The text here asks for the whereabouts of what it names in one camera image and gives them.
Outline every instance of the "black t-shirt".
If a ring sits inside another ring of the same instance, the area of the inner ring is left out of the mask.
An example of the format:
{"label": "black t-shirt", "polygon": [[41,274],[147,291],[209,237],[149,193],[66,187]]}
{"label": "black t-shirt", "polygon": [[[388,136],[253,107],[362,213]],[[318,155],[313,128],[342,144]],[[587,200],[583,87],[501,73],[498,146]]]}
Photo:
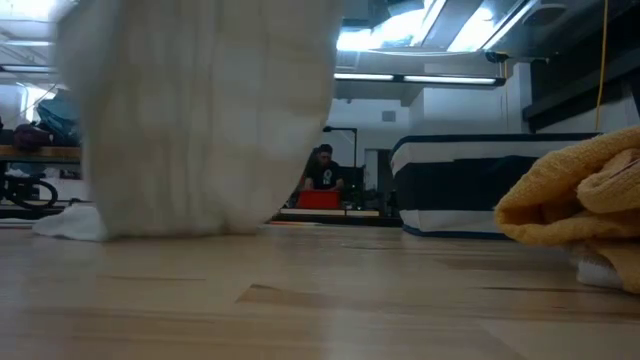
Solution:
{"label": "black t-shirt", "polygon": [[342,179],[340,165],[332,161],[328,166],[313,166],[307,171],[307,178],[313,180],[313,188],[316,190],[329,190],[336,186],[336,182]]}

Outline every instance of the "fluorescent light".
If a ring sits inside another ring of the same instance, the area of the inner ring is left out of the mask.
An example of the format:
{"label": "fluorescent light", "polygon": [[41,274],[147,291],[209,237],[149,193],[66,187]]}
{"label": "fluorescent light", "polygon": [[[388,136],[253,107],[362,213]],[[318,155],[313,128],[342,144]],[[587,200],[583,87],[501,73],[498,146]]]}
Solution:
{"label": "fluorescent light", "polygon": [[53,67],[37,65],[0,65],[0,69],[9,73],[51,74],[56,72]]}
{"label": "fluorescent light", "polygon": [[438,84],[468,84],[468,85],[493,85],[496,79],[453,77],[453,76],[411,76],[404,77],[405,82],[438,83]]}
{"label": "fluorescent light", "polygon": [[500,29],[500,31],[498,31],[495,35],[493,35],[489,41],[487,41],[486,44],[484,44],[484,46],[482,46],[482,48],[484,50],[488,50],[491,49],[493,47],[493,45],[495,45],[498,41],[500,41],[500,39],[502,39],[503,36],[505,36],[509,30],[511,30],[511,28],[518,23],[518,21],[520,21],[520,19],[522,19],[522,17],[529,12],[529,10],[531,10],[531,8],[538,2],[538,0],[530,0],[528,3],[526,3],[522,9],[520,9],[520,11],[518,11],[512,18],[511,20],[509,20],[508,23],[506,23],[502,29]]}
{"label": "fluorescent light", "polygon": [[32,40],[6,40],[0,42],[2,45],[8,46],[51,46],[51,41],[32,41]]}
{"label": "fluorescent light", "polygon": [[478,50],[496,31],[493,13],[487,8],[478,8],[467,20],[447,51],[473,52]]}
{"label": "fluorescent light", "polygon": [[427,17],[422,22],[422,26],[420,27],[420,29],[418,29],[418,31],[413,34],[413,39],[411,39],[411,46],[422,44],[427,35],[429,35],[429,31],[431,31],[431,28],[438,19],[438,16],[440,16],[440,12],[442,11],[442,8],[444,7],[444,4],[446,2],[447,0],[435,0],[435,2],[433,0],[425,0],[425,8],[429,7],[429,5],[431,5],[431,8],[428,10]]}
{"label": "fluorescent light", "polygon": [[373,80],[373,81],[391,81],[393,75],[382,74],[347,74],[347,73],[335,73],[333,77],[336,80]]}

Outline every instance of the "yellow cable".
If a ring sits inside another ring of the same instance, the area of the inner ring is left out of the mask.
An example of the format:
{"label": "yellow cable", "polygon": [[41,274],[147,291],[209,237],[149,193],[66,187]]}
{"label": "yellow cable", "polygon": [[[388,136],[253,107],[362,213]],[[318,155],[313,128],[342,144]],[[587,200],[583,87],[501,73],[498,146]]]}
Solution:
{"label": "yellow cable", "polygon": [[598,102],[596,103],[596,131],[600,129],[600,104],[602,103],[602,90],[604,89],[604,69],[607,55],[607,25],[609,18],[609,0],[604,0],[604,24],[602,27],[602,58],[600,59],[600,87],[598,89]]}

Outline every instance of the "white wall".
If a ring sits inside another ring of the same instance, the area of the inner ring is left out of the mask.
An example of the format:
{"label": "white wall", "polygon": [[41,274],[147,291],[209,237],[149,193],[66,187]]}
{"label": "white wall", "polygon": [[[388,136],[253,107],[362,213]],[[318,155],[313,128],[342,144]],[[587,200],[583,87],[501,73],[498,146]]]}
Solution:
{"label": "white wall", "polygon": [[502,94],[494,89],[425,88],[415,101],[424,112],[414,112],[413,135],[503,134]]}
{"label": "white wall", "polygon": [[26,101],[26,90],[19,85],[0,85],[0,116],[4,129],[15,129],[24,122],[24,116],[20,113]]}
{"label": "white wall", "polygon": [[[383,111],[395,111],[395,122],[383,122]],[[334,99],[327,125],[358,129],[357,165],[365,163],[365,150],[391,149],[409,134],[409,108],[400,100],[346,100]],[[333,146],[333,158],[341,166],[353,166],[353,133],[334,131],[324,133],[319,144]]]}
{"label": "white wall", "polygon": [[[56,190],[58,191],[58,200],[69,201],[73,198],[85,201],[89,200],[89,189],[87,188],[87,184],[83,180],[70,180],[60,178],[46,178],[43,180],[56,188]],[[49,190],[45,189],[42,186],[39,186],[39,189],[40,200],[51,199],[51,193],[49,192]]]}
{"label": "white wall", "polygon": [[378,151],[366,150],[364,152],[364,188],[377,189],[378,188]]}
{"label": "white wall", "polygon": [[[626,92],[623,99],[603,104],[600,108],[600,128],[598,131],[611,132],[633,125],[640,125],[640,117],[630,92]],[[596,109],[592,109],[541,129],[538,132],[548,134],[595,131]]]}
{"label": "white wall", "polygon": [[531,104],[529,64],[513,66],[504,86],[425,88],[410,107],[412,135],[519,134],[522,108]]}

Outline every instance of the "ceiling light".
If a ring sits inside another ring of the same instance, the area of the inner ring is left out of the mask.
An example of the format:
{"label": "ceiling light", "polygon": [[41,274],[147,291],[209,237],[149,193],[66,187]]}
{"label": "ceiling light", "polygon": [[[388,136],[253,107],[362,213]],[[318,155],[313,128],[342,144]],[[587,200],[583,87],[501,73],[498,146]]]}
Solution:
{"label": "ceiling light", "polygon": [[53,45],[50,41],[32,41],[32,40],[6,40],[1,41],[0,44],[7,46],[51,46]]}
{"label": "ceiling light", "polygon": [[370,81],[392,81],[393,80],[393,75],[383,75],[383,74],[335,73],[333,77],[336,80],[370,80]]}
{"label": "ceiling light", "polygon": [[38,65],[0,65],[0,71],[26,74],[52,74],[56,72],[51,66]]}
{"label": "ceiling light", "polygon": [[363,51],[379,47],[379,44],[376,46],[371,40],[371,29],[344,30],[340,32],[336,48],[343,51]]}
{"label": "ceiling light", "polygon": [[393,4],[387,7],[387,10],[393,17],[409,11],[425,9],[429,6],[430,2],[431,0],[402,0],[400,2],[395,0]]}
{"label": "ceiling light", "polygon": [[411,39],[411,46],[422,44],[427,35],[429,35],[429,31],[431,31],[431,28],[438,19],[438,16],[440,16],[440,12],[442,11],[442,8],[444,7],[444,4],[446,2],[447,0],[425,0],[425,8],[429,8],[429,6],[431,7],[429,8],[429,10],[427,10],[427,17],[422,22],[422,26],[415,34],[413,34],[413,39]]}
{"label": "ceiling light", "polygon": [[364,51],[379,49],[387,42],[399,42],[394,44],[398,46],[408,45],[414,33],[419,32],[425,15],[425,9],[413,10],[389,18],[373,30],[343,30],[336,47],[342,51]]}
{"label": "ceiling light", "polygon": [[404,77],[405,82],[418,83],[438,83],[438,84],[468,84],[468,85],[494,85],[496,79],[474,78],[474,77],[454,77],[454,76],[412,76]]}
{"label": "ceiling light", "polygon": [[10,18],[27,17],[46,20],[56,6],[55,0],[4,0],[0,11]]}
{"label": "ceiling light", "polygon": [[492,20],[491,10],[483,7],[478,8],[464,24],[447,51],[472,52],[478,50],[496,31],[496,24]]}
{"label": "ceiling light", "polygon": [[484,46],[482,46],[482,48],[484,50],[488,50],[490,48],[493,47],[493,45],[495,45],[498,41],[500,41],[500,39],[502,39],[503,36],[505,36],[509,30],[511,30],[511,28],[518,23],[518,21],[520,21],[520,19],[522,19],[523,16],[525,16],[527,14],[527,12],[529,12],[529,10],[531,10],[531,8],[538,2],[538,0],[531,0],[528,3],[526,3],[522,9],[520,9],[520,11],[518,11],[510,20],[509,22],[507,22],[495,35],[493,35],[491,37],[491,39],[489,39],[489,41],[487,41],[486,44],[484,44]]}

